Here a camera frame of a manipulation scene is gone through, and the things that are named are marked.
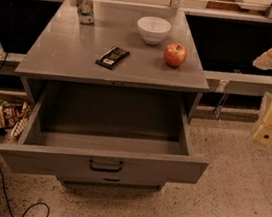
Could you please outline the red apple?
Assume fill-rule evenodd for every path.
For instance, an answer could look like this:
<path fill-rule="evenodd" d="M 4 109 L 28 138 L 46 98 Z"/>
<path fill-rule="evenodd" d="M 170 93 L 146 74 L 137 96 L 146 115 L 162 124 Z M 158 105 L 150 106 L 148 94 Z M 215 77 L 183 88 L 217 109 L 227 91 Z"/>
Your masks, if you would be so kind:
<path fill-rule="evenodd" d="M 166 64 L 170 67 L 178 67 L 187 58 L 187 49 L 183 44 L 174 42 L 166 46 L 163 56 Z"/>

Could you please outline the brown snack bag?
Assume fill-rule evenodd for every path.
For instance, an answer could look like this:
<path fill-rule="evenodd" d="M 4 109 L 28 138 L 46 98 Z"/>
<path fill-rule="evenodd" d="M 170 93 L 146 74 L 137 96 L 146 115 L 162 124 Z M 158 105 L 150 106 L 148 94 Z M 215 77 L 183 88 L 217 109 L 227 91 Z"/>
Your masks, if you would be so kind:
<path fill-rule="evenodd" d="M 14 104 L 6 100 L 0 100 L 0 127 L 5 129 L 13 128 L 24 118 L 27 111 L 27 102 Z"/>

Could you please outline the grey metal drawer cabinet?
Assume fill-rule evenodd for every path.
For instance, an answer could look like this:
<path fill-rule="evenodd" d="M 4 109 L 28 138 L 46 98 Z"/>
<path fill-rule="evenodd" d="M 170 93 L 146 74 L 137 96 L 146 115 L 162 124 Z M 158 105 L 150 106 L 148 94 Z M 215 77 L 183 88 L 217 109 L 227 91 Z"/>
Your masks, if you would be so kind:
<path fill-rule="evenodd" d="M 79 22 L 75 7 L 63 2 L 16 69 L 34 106 L 51 81 L 137 89 L 179 96 L 189 123 L 208 84 L 184 13 L 97 2 L 95 22 L 85 25 Z M 144 42 L 139 34 L 137 21 L 147 16 L 171 24 L 169 34 L 157 45 Z M 166 46 L 174 42 L 187 49 L 185 62 L 176 68 L 163 58 Z M 97 65 L 95 61 L 113 46 L 130 54 L 113 70 Z"/>

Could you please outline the black rxbar chocolate bar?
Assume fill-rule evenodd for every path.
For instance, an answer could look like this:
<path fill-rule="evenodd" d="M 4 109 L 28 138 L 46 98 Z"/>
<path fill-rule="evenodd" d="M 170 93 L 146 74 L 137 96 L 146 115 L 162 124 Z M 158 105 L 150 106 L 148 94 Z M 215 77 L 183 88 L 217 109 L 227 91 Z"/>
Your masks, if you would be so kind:
<path fill-rule="evenodd" d="M 113 46 L 108 52 L 98 58 L 95 62 L 97 65 L 103 66 L 104 68 L 113 70 L 117 64 L 126 58 L 130 53 L 117 46 Z"/>

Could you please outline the white patterned snack bag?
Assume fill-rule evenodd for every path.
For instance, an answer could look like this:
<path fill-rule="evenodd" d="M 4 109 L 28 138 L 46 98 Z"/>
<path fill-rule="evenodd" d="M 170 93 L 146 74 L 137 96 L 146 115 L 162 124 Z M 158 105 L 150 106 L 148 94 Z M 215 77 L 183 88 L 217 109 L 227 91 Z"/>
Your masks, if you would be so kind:
<path fill-rule="evenodd" d="M 25 126 L 28 123 L 28 119 L 30 118 L 32 109 L 30 108 L 29 104 L 23 105 L 23 111 L 22 111 L 22 117 L 18 120 L 17 124 L 14 125 L 12 128 L 12 131 L 10 134 L 14 139 L 18 139 L 21 136 L 21 133 L 23 133 Z"/>

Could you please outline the open grey top drawer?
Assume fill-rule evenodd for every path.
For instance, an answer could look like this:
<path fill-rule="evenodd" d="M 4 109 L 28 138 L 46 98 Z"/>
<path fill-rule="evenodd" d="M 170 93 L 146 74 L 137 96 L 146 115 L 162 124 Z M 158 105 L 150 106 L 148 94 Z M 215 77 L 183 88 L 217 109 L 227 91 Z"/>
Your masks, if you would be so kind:
<path fill-rule="evenodd" d="M 116 87 L 49 82 L 20 140 L 0 146 L 16 173 L 61 181 L 162 187 L 193 184 L 208 167 L 193 155 L 179 96 Z M 123 162 L 117 173 L 91 171 L 89 161 Z"/>

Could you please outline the grey metal rail frame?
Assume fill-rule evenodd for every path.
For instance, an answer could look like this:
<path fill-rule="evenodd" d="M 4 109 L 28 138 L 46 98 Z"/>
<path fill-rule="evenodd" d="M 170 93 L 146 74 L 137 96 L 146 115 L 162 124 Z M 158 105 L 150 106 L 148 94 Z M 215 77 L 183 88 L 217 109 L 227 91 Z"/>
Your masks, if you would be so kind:
<path fill-rule="evenodd" d="M 205 72 L 205 77 L 210 92 L 259 97 L 265 93 L 272 93 L 272 77 L 268 75 L 225 73 L 209 70 Z"/>

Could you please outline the white ceramic bowl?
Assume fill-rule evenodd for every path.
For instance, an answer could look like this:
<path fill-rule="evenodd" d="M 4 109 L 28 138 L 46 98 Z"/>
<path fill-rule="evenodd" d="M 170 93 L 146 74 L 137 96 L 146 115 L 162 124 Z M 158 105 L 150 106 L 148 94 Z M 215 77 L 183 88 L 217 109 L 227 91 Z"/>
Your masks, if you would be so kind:
<path fill-rule="evenodd" d="M 150 16 L 139 19 L 137 24 L 141 38 L 149 45 L 161 43 L 172 28 L 167 20 Z"/>

